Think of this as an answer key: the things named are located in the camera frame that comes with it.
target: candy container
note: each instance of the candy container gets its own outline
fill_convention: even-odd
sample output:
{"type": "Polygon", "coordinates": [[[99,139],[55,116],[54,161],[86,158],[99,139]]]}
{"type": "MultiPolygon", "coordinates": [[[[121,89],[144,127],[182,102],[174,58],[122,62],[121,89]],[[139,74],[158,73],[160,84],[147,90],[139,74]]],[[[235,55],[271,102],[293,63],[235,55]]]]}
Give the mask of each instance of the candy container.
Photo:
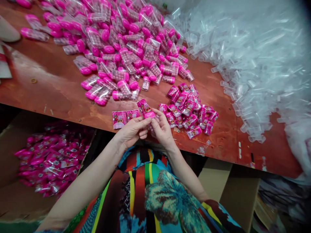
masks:
{"type": "Polygon", "coordinates": [[[182,112],[174,104],[169,105],[168,109],[173,113],[174,117],[179,117],[182,114],[182,112]]]}
{"type": "Polygon", "coordinates": [[[120,61],[121,60],[120,54],[103,54],[101,58],[107,61],[120,61]]]}
{"type": "Polygon", "coordinates": [[[176,119],[171,112],[166,113],[165,116],[171,128],[174,128],[177,126],[176,119]]]}
{"type": "Polygon", "coordinates": [[[120,91],[122,92],[122,94],[124,95],[124,97],[128,97],[129,95],[131,95],[130,87],[127,82],[125,82],[124,80],[121,80],[121,81],[118,81],[117,85],[120,91]]]}
{"type": "Polygon", "coordinates": [[[182,67],[182,66],[179,66],[178,68],[178,74],[183,78],[187,78],[187,75],[188,75],[188,72],[182,67]]]}
{"type": "Polygon", "coordinates": [[[175,77],[173,77],[173,76],[163,75],[162,80],[164,82],[167,82],[167,83],[170,83],[170,84],[174,84],[175,83],[175,77]]]}
{"type": "Polygon", "coordinates": [[[86,67],[88,67],[89,69],[95,71],[97,70],[97,66],[95,63],[91,62],[89,59],[87,59],[84,56],[77,56],[76,60],[79,60],[80,62],[82,62],[86,67]]]}
{"type": "Polygon", "coordinates": [[[54,38],[54,43],[58,45],[74,45],[75,42],[71,38],[61,37],[61,38],[54,38]]]}
{"type": "Polygon", "coordinates": [[[156,77],[156,80],[153,82],[153,84],[155,85],[159,85],[161,80],[162,80],[162,77],[163,77],[163,74],[160,73],[157,77],[156,77]]]}
{"type": "Polygon", "coordinates": [[[88,92],[85,93],[85,96],[90,100],[94,100],[102,89],[103,87],[97,83],[88,92]]]}
{"type": "Polygon", "coordinates": [[[192,111],[196,108],[197,103],[191,100],[188,100],[182,108],[182,113],[186,116],[189,116],[192,111]]]}
{"type": "Polygon", "coordinates": [[[99,77],[95,74],[93,74],[92,76],[90,76],[89,78],[87,78],[86,80],[84,80],[81,83],[81,86],[86,89],[86,90],[90,90],[97,82],[97,80],[99,79],[99,77]]]}
{"type": "Polygon", "coordinates": [[[177,91],[179,91],[179,90],[178,90],[178,87],[177,87],[177,86],[172,86],[171,89],[170,89],[170,90],[168,91],[168,93],[167,93],[167,97],[171,99],[171,98],[175,95],[175,93],[176,93],[177,91]]]}
{"type": "Polygon", "coordinates": [[[178,128],[183,128],[183,125],[182,125],[182,117],[181,116],[178,116],[175,118],[176,119],[176,124],[177,124],[177,127],[178,128]]]}
{"type": "Polygon", "coordinates": [[[125,80],[125,82],[128,82],[130,79],[129,73],[127,72],[121,72],[118,70],[113,70],[111,79],[114,79],[116,82],[119,82],[121,80],[125,80]]]}
{"type": "Polygon", "coordinates": [[[125,126],[126,121],[126,111],[112,112],[113,129],[119,129],[125,126]]]}
{"type": "Polygon", "coordinates": [[[40,23],[40,20],[35,15],[25,15],[25,19],[29,23],[32,29],[39,31],[42,27],[42,24],[40,23]]]}
{"type": "Polygon", "coordinates": [[[132,35],[124,35],[123,39],[126,41],[132,41],[132,40],[140,40],[142,37],[138,34],[132,34],[132,35]]]}
{"type": "Polygon", "coordinates": [[[150,69],[145,68],[145,71],[146,71],[150,81],[153,81],[153,82],[156,81],[156,76],[154,75],[154,73],[150,69]]]}
{"type": "Polygon", "coordinates": [[[187,131],[187,135],[188,135],[189,139],[192,139],[192,138],[200,135],[201,133],[202,133],[202,129],[199,126],[187,131]]]}
{"type": "Polygon", "coordinates": [[[130,24],[130,30],[134,33],[139,32],[144,26],[143,22],[135,22],[130,24]]]}
{"type": "Polygon", "coordinates": [[[82,14],[77,14],[71,21],[74,29],[82,32],[82,27],[87,25],[87,17],[82,14]]]}
{"type": "Polygon", "coordinates": [[[219,114],[216,111],[213,111],[210,115],[209,115],[209,121],[211,122],[215,122],[215,120],[217,120],[219,114]]]}
{"type": "Polygon", "coordinates": [[[74,60],[74,64],[76,65],[76,67],[79,69],[79,71],[81,72],[81,74],[87,75],[92,73],[92,71],[85,65],[84,62],[75,59],[74,60]]]}
{"type": "Polygon", "coordinates": [[[167,105],[166,104],[159,104],[158,110],[166,114],[167,112],[167,105]]]}
{"type": "Polygon", "coordinates": [[[63,50],[67,55],[80,53],[78,46],[76,44],[63,46],[63,50]]]}
{"type": "Polygon", "coordinates": [[[132,63],[131,56],[129,55],[129,50],[127,48],[120,49],[119,54],[121,55],[121,58],[125,65],[132,63]]]}
{"type": "Polygon", "coordinates": [[[179,95],[179,97],[178,97],[178,99],[177,99],[177,101],[176,101],[176,103],[175,103],[176,107],[182,107],[182,106],[185,104],[185,102],[186,102],[186,100],[187,100],[187,98],[188,98],[188,95],[189,95],[189,93],[187,93],[187,92],[182,92],[182,93],[179,95]]]}
{"type": "Polygon", "coordinates": [[[190,89],[186,83],[179,84],[179,88],[181,89],[182,92],[191,93],[191,91],[190,91],[190,89]]]}
{"type": "Polygon", "coordinates": [[[130,75],[129,86],[131,90],[136,90],[138,88],[138,82],[133,75],[130,75]]]}
{"type": "Polygon", "coordinates": [[[206,122],[206,126],[204,128],[204,133],[207,134],[207,135],[211,135],[212,134],[212,131],[213,131],[213,125],[214,123],[211,122],[211,121],[207,121],[206,122]]]}
{"type": "Polygon", "coordinates": [[[188,63],[188,59],[181,54],[178,54],[178,59],[180,59],[183,63],[188,63]]]}
{"type": "Polygon", "coordinates": [[[190,84],[189,85],[189,90],[191,93],[193,93],[193,96],[198,96],[199,95],[199,92],[197,90],[197,88],[195,87],[194,84],[190,84]]]}
{"type": "Polygon", "coordinates": [[[128,48],[129,51],[132,51],[138,57],[140,57],[144,53],[144,51],[141,48],[139,48],[136,44],[134,44],[130,41],[127,42],[126,47],[128,48]]]}
{"type": "Polygon", "coordinates": [[[155,75],[155,76],[158,76],[159,74],[161,74],[161,70],[159,69],[159,67],[156,65],[156,63],[154,61],[152,61],[150,63],[150,67],[149,69],[152,71],[152,73],[155,75]]]}
{"type": "Polygon", "coordinates": [[[150,79],[148,76],[144,76],[144,81],[143,81],[143,86],[142,89],[145,91],[149,90],[149,86],[150,86],[150,79]]]}
{"type": "Polygon", "coordinates": [[[137,87],[136,90],[131,91],[131,95],[129,97],[129,100],[137,102],[139,93],[140,93],[140,87],[137,87]]]}
{"type": "Polygon", "coordinates": [[[132,120],[133,118],[137,118],[140,116],[140,112],[138,109],[135,110],[128,110],[126,111],[127,114],[127,121],[132,120]]]}
{"type": "Polygon", "coordinates": [[[20,33],[22,34],[22,36],[26,38],[45,41],[45,42],[48,41],[50,38],[49,35],[43,32],[35,31],[30,28],[22,28],[20,33]]]}
{"type": "Polygon", "coordinates": [[[190,70],[187,70],[187,76],[186,78],[188,79],[188,81],[193,81],[194,80],[194,76],[192,75],[192,73],[190,72],[190,70]]]}
{"type": "Polygon", "coordinates": [[[182,123],[185,129],[189,129],[198,121],[198,118],[194,114],[190,114],[190,116],[182,123]]]}
{"type": "Polygon", "coordinates": [[[97,95],[94,101],[99,105],[106,105],[111,95],[111,91],[107,89],[102,89],[102,91],[97,95]]]}
{"type": "Polygon", "coordinates": [[[201,123],[206,118],[206,105],[202,105],[201,109],[199,110],[199,117],[198,122],[201,123]]]}

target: pink candy packet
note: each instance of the pink candy packet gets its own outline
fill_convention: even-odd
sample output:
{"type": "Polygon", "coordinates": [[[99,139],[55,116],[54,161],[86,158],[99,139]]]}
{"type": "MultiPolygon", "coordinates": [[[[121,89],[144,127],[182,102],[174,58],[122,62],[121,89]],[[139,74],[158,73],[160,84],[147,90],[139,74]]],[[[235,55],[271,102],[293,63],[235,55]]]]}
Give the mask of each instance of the pink candy packet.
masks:
{"type": "Polygon", "coordinates": [[[139,117],[140,116],[140,112],[138,109],[135,109],[135,110],[128,110],[126,111],[126,114],[127,114],[127,120],[131,120],[133,118],[136,118],[136,117],[139,117]]]}
{"type": "Polygon", "coordinates": [[[182,113],[186,116],[189,116],[196,107],[196,102],[188,100],[182,108],[182,113]]]}
{"type": "Polygon", "coordinates": [[[189,95],[189,93],[187,93],[187,92],[182,92],[182,93],[179,95],[179,97],[178,97],[178,99],[177,99],[177,101],[176,101],[176,103],[175,103],[176,107],[182,107],[182,106],[185,104],[185,102],[186,102],[186,100],[187,100],[187,98],[188,98],[188,95],[189,95]]]}
{"type": "Polygon", "coordinates": [[[174,117],[179,117],[182,114],[182,112],[173,104],[169,105],[168,109],[173,113],[174,117]]]}
{"type": "Polygon", "coordinates": [[[166,113],[165,116],[171,128],[174,128],[177,126],[176,119],[171,112],[166,113]]]}
{"type": "Polygon", "coordinates": [[[202,133],[202,129],[199,126],[187,131],[187,135],[190,139],[200,135],[201,133],[202,133]]]}
{"type": "Polygon", "coordinates": [[[213,125],[214,125],[213,122],[207,121],[205,129],[204,129],[204,133],[207,135],[211,135],[213,131],[213,125]]]}
{"type": "Polygon", "coordinates": [[[167,105],[166,104],[159,104],[158,110],[166,114],[167,112],[167,105]]]}
{"type": "Polygon", "coordinates": [[[126,111],[112,112],[112,120],[113,129],[122,128],[127,123],[126,111]]]}

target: pink plastic bottle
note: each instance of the pink plastic bottle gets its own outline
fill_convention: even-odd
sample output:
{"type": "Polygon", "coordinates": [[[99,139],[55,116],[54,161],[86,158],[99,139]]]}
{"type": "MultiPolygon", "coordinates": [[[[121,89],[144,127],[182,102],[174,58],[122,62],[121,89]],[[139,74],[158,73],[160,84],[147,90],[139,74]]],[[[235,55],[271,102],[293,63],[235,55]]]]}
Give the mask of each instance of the pink plastic bottle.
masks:
{"type": "Polygon", "coordinates": [[[81,74],[87,75],[87,74],[92,73],[92,71],[85,65],[84,62],[75,59],[75,60],[74,60],[74,64],[77,66],[77,68],[79,69],[79,71],[81,72],[81,74]]]}
{"type": "Polygon", "coordinates": [[[110,96],[112,95],[112,92],[110,92],[107,89],[102,89],[102,91],[98,94],[98,96],[95,98],[95,103],[99,105],[106,105],[108,100],[110,99],[110,96]]]}
{"type": "Polygon", "coordinates": [[[150,87],[150,79],[148,76],[144,76],[143,86],[142,89],[148,91],[150,87]]]}
{"type": "Polygon", "coordinates": [[[173,77],[173,76],[163,75],[162,80],[164,82],[167,82],[167,83],[170,83],[170,84],[174,84],[175,83],[175,77],[173,77]]]}
{"type": "Polygon", "coordinates": [[[94,100],[102,89],[103,87],[97,83],[88,92],[85,93],[85,96],[90,100],[94,100]]]}
{"type": "Polygon", "coordinates": [[[93,74],[92,76],[90,76],[89,78],[87,78],[86,80],[84,80],[81,83],[81,86],[86,89],[86,90],[90,90],[96,83],[97,80],[99,79],[99,77],[95,74],[93,74]]]}
{"type": "Polygon", "coordinates": [[[117,85],[120,91],[122,92],[122,94],[124,95],[124,97],[128,97],[129,95],[131,95],[130,87],[127,82],[125,82],[124,80],[121,80],[117,83],[117,85]]]}
{"type": "Polygon", "coordinates": [[[47,42],[50,38],[49,35],[43,32],[35,31],[30,28],[22,28],[20,33],[22,34],[22,36],[26,38],[45,41],[45,42],[47,42]]]}

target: finger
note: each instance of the finger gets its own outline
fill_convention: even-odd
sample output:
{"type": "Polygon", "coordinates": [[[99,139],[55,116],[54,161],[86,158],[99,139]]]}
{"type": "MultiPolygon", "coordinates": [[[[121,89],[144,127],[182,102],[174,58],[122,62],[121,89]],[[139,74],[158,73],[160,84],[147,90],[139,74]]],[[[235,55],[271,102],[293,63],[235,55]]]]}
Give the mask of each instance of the finger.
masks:
{"type": "Polygon", "coordinates": [[[142,130],[142,131],[140,131],[139,132],[139,136],[141,137],[141,136],[144,136],[145,134],[147,134],[148,133],[148,130],[147,129],[144,129],[144,130],[142,130]]]}
{"type": "Polygon", "coordinates": [[[159,126],[159,123],[155,119],[151,120],[151,125],[156,135],[159,135],[162,132],[162,129],[159,126]]]}
{"type": "Polygon", "coordinates": [[[146,138],[147,138],[147,134],[145,134],[145,135],[143,135],[143,136],[140,137],[140,139],[142,139],[142,140],[144,140],[144,139],[146,139],[146,138]]]}
{"type": "Polygon", "coordinates": [[[147,125],[149,125],[151,123],[151,118],[150,117],[148,117],[147,119],[145,119],[145,120],[142,120],[142,121],[140,121],[140,122],[137,122],[137,123],[135,123],[135,125],[134,125],[134,129],[135,130],[140,130],[140,129],[142,129],[142,128],[145,128],[147,125]]]}

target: wooden table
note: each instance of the wooden table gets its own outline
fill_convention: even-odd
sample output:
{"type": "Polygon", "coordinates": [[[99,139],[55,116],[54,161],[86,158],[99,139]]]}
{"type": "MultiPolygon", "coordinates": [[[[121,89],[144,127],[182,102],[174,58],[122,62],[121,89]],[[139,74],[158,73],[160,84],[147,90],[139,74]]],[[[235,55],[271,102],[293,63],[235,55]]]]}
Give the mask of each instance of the wooden table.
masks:
{"type": "MultiPolygon", "coordinates": [[[[42,23],[43,11],[34,5],[27,10],[7,1],[0,2],[0,15],[17,30],[29,27],[25,14],[35,14],[42,23]]],[[[98,106],[85,97],[85,90],[80,83],[86,79],[73,63],[75,55],[68,56],[61,46],[54,44],[52,38],[47,42],[22,39],[10,43],[12,49],[6,50],[13,79],[1,80],[0,102],[60,119],[114,131],[112,111],[137,109],[132,101],[116,102],[112,98],[106,106],[98,106]]],[[[240,117],[235,116],[230,97],[224,94],[220,86],[219,73],[211,73],[212,65],[189,58],[189,69],[195,77],[193,84],[197,87],[203,104],[211,105],[219,113],[211,136],[202,134],[189,140],[184,129],[173,130],[173,137],[182,150],[216,159],[277,173],[297,177],[301,167],[292,155],[286,142],[284,124],[276,122],[272,116],[273,127],[265,133],[267,140],[263,144],[250,143],[248,135],[239,128],[240,117]]],[[[184,82],[176,78],[175,85],[184,82]]],[[[151,85],[148,92],[141,91],[139,99],[145,98],[151,107],[159,103],[169,104],[166,97],[171,85],[162,82],[159,86],[151,85]]]]}

